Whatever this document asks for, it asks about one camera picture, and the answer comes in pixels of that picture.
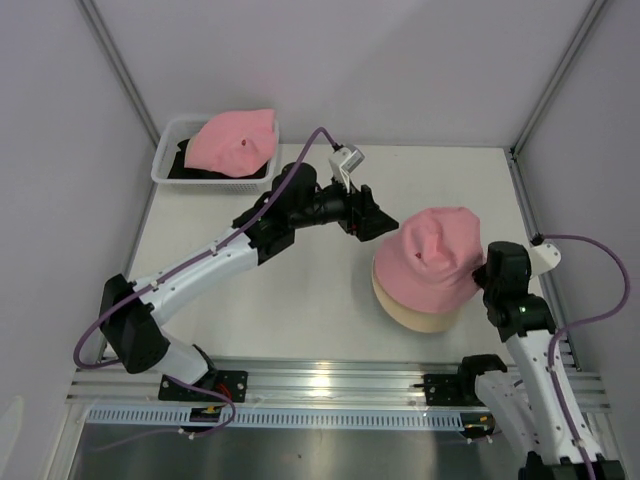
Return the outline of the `beige bucket hat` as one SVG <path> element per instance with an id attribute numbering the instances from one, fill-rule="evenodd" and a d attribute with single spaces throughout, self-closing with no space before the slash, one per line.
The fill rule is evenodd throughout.
<path id="1" fill-rule="evenodd" d="M 371 283 L 382 309 L 395 322 L 411 331 L 422 334 L 443 333 L 450 330 L 460 318 L 461 308 L 446 313 L 425 313 L 400 304 L 382 288 L 375 274 L 375 263 L 372 263 L 371 267 Z"/>

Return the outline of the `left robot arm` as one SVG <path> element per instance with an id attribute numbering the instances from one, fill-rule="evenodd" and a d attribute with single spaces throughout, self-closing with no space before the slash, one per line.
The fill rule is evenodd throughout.
<path id="1" fill-rule="evenodd" d="M 130 374 L 157 370 L 177 379 L 194 400 L 209 398 L 216 388 L 214 364 L 200 347 L 170 337 L 162 325 L 217 283 L 292 246 L 297 230 L 330 223 L 361 242 L 399 227 L 368 186 L 333 179 L 319 187 L 312 166 L 290 163 L 220 238 L 182 263 L 137 281 L 111 277 L 103 289 L 99 329 L 117 362 Z"/>

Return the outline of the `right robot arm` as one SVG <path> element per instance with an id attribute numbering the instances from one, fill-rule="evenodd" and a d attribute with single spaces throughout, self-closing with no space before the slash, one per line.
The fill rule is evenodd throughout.
<path id="1" fill-rule="evenodd" d="M 532 248 L 496 241 L 473 273 L 489 322 L 515 361 L 513 380 L 497 355 L 464 358 L 456 392 L 483 404 L 523 459 L 521 479 L 622 479 L 584 419 L 561 361 L 558 328 L 547 302 L 530 292 L 532 277 L 554 269 L 559 250 L 536 237 Z"/>

